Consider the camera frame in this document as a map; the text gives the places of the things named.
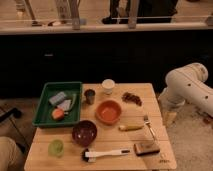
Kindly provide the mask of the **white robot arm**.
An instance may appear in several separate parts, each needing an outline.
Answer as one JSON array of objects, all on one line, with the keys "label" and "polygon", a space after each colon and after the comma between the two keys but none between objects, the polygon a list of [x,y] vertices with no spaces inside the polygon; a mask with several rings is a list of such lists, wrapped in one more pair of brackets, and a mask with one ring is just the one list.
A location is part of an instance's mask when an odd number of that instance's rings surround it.
[{"label": "white robot arm", "polygon": [[166,87],[160,93],[163,124],[169,126],[186,101],[213,117],[213,88],[207,86],[208,70],[201,63],[191,63],[169,71]]}]

